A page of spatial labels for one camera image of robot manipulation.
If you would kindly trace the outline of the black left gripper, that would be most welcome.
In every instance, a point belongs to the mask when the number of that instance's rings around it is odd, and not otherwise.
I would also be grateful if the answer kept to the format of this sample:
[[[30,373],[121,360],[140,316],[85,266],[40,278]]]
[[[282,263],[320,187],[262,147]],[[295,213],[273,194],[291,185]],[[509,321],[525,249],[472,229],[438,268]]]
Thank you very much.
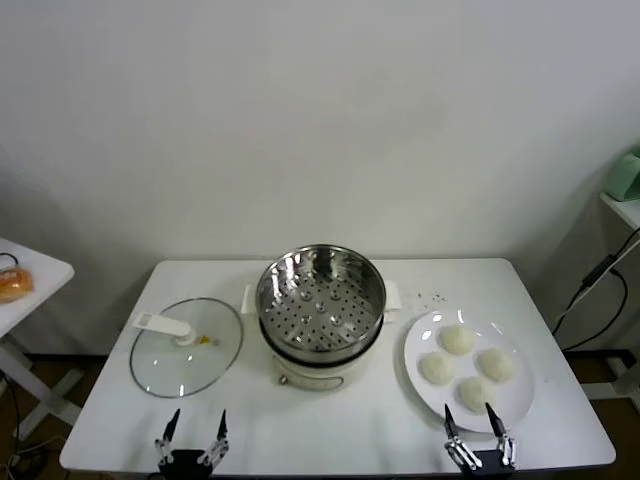
[[[229,451],[227,438],[226,411],[223,411],[216,440],[204,451],[201,449],[171,449],[171,442],[180,417],[177,409],[166,424],[159,439],[154,441],[159,455],[160,473],[212,473],[213,466],[219,465]]]

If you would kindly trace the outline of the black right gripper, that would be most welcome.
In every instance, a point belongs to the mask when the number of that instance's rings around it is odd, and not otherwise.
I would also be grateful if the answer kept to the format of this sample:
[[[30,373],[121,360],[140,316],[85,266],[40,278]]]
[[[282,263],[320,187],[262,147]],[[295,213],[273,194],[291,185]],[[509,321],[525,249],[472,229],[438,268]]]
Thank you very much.
[[[511,438],[492,406],[486,402],[489,421],[497,439],[496,450],[471,450],[459,436],[458,427],[448,405],[445,405],[444,445],[451,460],[460,470],[473,470],[473,475],[512,475],[515,467],[516,442]]]

